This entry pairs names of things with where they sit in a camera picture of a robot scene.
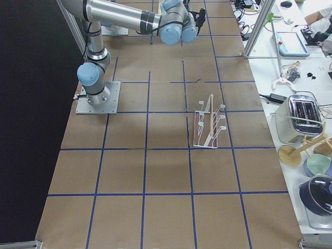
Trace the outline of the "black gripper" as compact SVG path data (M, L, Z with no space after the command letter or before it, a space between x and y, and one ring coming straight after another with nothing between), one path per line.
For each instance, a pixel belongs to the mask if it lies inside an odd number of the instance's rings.
M201 8L199 12L193 12L196 27L202 27L205 22L206 10Z

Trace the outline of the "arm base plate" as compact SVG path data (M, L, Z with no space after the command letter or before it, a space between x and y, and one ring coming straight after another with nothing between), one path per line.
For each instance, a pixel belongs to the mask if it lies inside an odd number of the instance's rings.
M104 90L98 95L88 95L82 86L76 111L78 115L116 115L120 95L120 81L106 81Z
M103 36L128 36L129 29L111 25L111 26L101 26Z

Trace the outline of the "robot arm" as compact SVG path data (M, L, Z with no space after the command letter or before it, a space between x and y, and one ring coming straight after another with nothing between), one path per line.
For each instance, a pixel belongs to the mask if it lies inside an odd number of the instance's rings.
M167 45L194 41L205 22L205 9L192 11L189 1L162 1L160 13L141 10L115 1L59 1L67 17L81 20L84 64L77 69L83 92L77 96L80 114L116 113L120 82L105 82L104 74L111 54L104 36L126 36L129 30L139 35L157 35Z

